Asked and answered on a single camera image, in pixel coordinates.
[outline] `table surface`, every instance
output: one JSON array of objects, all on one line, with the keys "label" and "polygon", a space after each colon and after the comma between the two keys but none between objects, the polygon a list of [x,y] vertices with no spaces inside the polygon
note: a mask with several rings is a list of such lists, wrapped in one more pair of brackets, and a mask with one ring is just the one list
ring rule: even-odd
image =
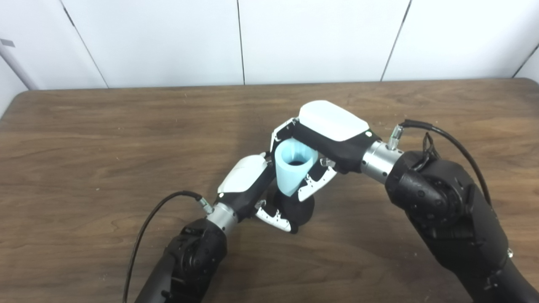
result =
[{"label": "table surface", "polygon": [[[312,100],[330,100],[387,140],[430,121],[476,158],[515,252],[539,288],[539,86],[525,79],[33,91],[0,120],[0,302],[120,302],[140,225],[164,196],[213,200],[242,157]],[[424,133],[407,130],[403,150]],[[435,137],[443,157],[464,158]],[[170,237],[203,216],[189,199],[151,222],[133,301]],[[470,302],[384,187],[337,175],[297,235],[236,227],[204,302]]]}]

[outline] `wooden table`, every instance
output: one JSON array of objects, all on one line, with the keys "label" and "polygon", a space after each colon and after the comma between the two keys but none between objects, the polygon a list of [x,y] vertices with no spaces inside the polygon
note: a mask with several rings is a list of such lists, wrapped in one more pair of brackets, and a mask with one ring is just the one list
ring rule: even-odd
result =
[{"label": "wooden table", "polygon": [[[120,302],[135,236],[155,204],[182,189],[213,200],[240,158],[268,149],[276,126],[319,99],[385,140],[405,118],[457,137],[490,185],[514,262],[539,288],[539,86],[372,82],[19,95],[0,121],[0,302]],[[407,130],[400,147],[420,149],[423,134]],[[442,156],[465,164],[435,140]],[[470,302],[383,186],[338,175],[316,199],[297,235],[241,223],[205,302]],[[186,198],[158,213],[130,301],[170,237],[202,215]]]}]

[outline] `black cable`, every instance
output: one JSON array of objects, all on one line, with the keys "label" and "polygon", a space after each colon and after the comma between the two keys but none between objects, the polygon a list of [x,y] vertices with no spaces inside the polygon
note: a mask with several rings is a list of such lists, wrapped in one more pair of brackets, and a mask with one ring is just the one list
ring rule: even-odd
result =
[{"label": "black cable", "polygon": [[489,205],[492,205],[492,203],[490,201],[490,193],[488,191],[487,182],[485,182],[485,178],[483,177],[483,174],[481,173],[481,170],[479,169],[479,166],[475,162],[472,155],[466,150],[466,148],[464,148],[464,146],[457,139],[455,139],[452,135],[450,135],[445,130],[443,130],[441,128],[438,128],[438,127],[436,127],[436,126],[434,126],[434,125],[432,125],[430,123],[426,123],[426,122],[406,119],[406,120],[404,120],[403,123],[401,123],[399,125],[404,127],[404,128],[413,127],[413,128],[421,128],[421,129],[431,130],[431,131],[441,135],[442,137],[448,139],[449,142],[453,143],[453,145],[455,145],[459,149],[459,151],[462,153],[464,158],[466,158],[466,160],[468,160],[468,162],[472,166],[472,168],[473,168],[473,170],[475,172],[475,175],[477,176],[477,179],[479,180],[479,184],[481,185],[481,190],[483,191],[483,195],[485,197],[485,200],[487,201],[487,203]]},{"label": "black cable", "polygon": [[169,196],[167,196],[165,199],[162,199],[155,208],[151,211],[151,213],[148,215],[148,218],[146,218],[146,221],[142,224],[139,235],[136,237],[135,245],[133,246],[133,251],[131,252],[131,258],[129,260],[129,265],[127,266],[127,276],[126,276],[126,283],[123,286],[123,299],[122,303],[127,303],[127,294],[129,293],[129,283],[131,282],[131,274],[133,273],[133,266],[135,265],[135,257],[136,252],[139,250],[140,241],[142,239],[142,235],[144,234],[144,231],[146,230],[146,227],[148,227],[148,224],[150,223],[151,219],[154,217],[154,215],[159,211],[159,209],[170,199],[177,197],[177,196],[189,196],[195,198],[195,200],[200,201],[202,199],[202,196],[197,194],[196,192],[182,190],[177,191]]}]

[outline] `black arm segment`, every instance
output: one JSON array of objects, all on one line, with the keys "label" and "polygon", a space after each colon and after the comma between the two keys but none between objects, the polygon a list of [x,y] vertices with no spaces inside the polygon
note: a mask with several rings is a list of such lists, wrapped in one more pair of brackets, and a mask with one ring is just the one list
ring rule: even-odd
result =
[{"label": "black arm segment", "polygon": [[494,209],[459,164],[433,159],[412,169],[420,152],[406,152],[386,190],[446,269],[475,303],[539,303],[539,293],[508,257],[508,240]]}]

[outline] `black object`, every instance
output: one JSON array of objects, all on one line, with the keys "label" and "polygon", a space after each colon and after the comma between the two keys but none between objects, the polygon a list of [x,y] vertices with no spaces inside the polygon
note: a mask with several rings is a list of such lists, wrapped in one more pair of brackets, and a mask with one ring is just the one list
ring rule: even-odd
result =
[{"label": "black object", "polygon": [[371,130],[367,130],[348,140],[334,141],[299,122],[296,122],[293,128],[293,136],[301,143],[335,161],[335,170],[341,174],[350,171],[360,173],[361,161],[367,149],[380,139]]},{"label": "black object", "polygon": [[406,128],[406,127],[414,127],[414,128],[421,128],[421,129],[431,130],[431,131],[441,135],[442,137],[448,139],[449,142],[453,143],[453,145],[455,145],[459,149],[459,151],[462,153],[464,158],[466,158],[466,160],[468,160],[468,162],[472,166],[472,169],[475,172],[475,174],[477,176],[477,179],[479,180],[479,184],[481,185],[481,190],[483,191],[483,195],[485,196],[485,200],[487,200],[487,203],[489,205],[492,204],[491,201],[490,201],[490,192],[488,191],[487,182],[485,181],[485,177],[483,177],[483,173],[481,172],[481,169],[479,169],[479,165],[477,165],[474,158],[466,150],[464,145],[462,145],[457,139],[455,139],[455,137],[453,137],[452,135],[450,135],[448,132],[446,132],[445,130],[443,130],[441,128],[438,128],[438,127],[436,127],[436,126],[434,126],[434,125],[432,125],[430,123],[426,123],[426,122],[422,122],[422,121],[406,119],[406,120],[404,120],[403,123],[401,123],[399,125],[404,127],[404,128]]},{"label": "black object", "polygon": [[[127,275],[126,275],[126,282],[123,286],[123,296],[122,296],[122,302],[127,303],[127,295],[129,293],[129,283],[131,282],[131,274],[133,272],[133,266],[135,265],[135,258],[136,253],[139,250],[140,241],[142,240],[142,236],[144,235],[144,232],[146,231],[146,227],[148,227],[148,224],[150,223],[151,219],[154,217],[154,215],[159,211],[159,209],[169,200],[171,200],[174,197],[177,196],[188,196],[192,197],[197,201],[200,201],[202,199],[202,195],[197,194],[196,192],[188,191],[188,190],[182,190],[175,192],[173,194],[170,194],[169,196],[162,199],[151,211],[151,213],[148,215],[148,218],[144,221],[142,224],[139,234],[136,237],[135,245],[133,246],[133,251],[131,252],[131,258],[129,259],[129,265],[127,266]],[[158,265],[159,267],[165,267],[167,264],[167,261],[160,262]]]},{"label": "black object", "polygon": [[464,168],[406,152],[385,188],[436,257],[475,303],[539,303],[539,293],[508,258],[508,241],[492,206]]},{"label": "black object", "polygon": [[226,256],[224,232],[206,219],[186,225],[165,248],[135,303],[200,303]]},{"label": "black object", "polygon": [[291,224],[296,226],[304,225],[313,216],[314,197],[310,196],[305,201],[300,202],[298,191],[288,197],[277,190],[273,197],[273,204],[281,210],[281,218],[289,220]]}]

